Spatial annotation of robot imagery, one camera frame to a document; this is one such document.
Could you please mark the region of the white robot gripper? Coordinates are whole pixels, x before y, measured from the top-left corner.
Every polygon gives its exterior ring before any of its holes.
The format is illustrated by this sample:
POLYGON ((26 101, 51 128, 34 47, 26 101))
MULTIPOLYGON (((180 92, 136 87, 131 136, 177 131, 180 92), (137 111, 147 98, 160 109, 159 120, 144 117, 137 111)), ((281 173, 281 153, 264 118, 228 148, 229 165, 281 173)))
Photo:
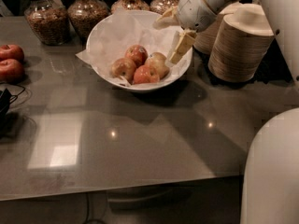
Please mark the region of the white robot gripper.
POLYGON ((152 26, 161 30, 179 24, 184 29, 182 32, 175 32, 167 60, 177 64, 195 43, 196 32, 205 31, 216 17, 206 0, 179 0, 178 7, 167 9, 152 26))

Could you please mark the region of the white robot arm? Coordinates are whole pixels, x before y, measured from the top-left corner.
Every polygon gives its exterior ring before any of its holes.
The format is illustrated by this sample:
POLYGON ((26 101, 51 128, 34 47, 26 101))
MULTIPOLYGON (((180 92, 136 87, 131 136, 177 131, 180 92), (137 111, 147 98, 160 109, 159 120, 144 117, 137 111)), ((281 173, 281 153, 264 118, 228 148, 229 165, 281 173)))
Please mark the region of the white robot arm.
MULTIPOLYGON (((239 0, 179 0, 153 26, 202 32, 239 0)), ((299 0, 262 0, 281 53, 299 86, 299 0)), ((299 224, 299 109, 271 118, 255 135, 247 157, 240 224, 299 224)))

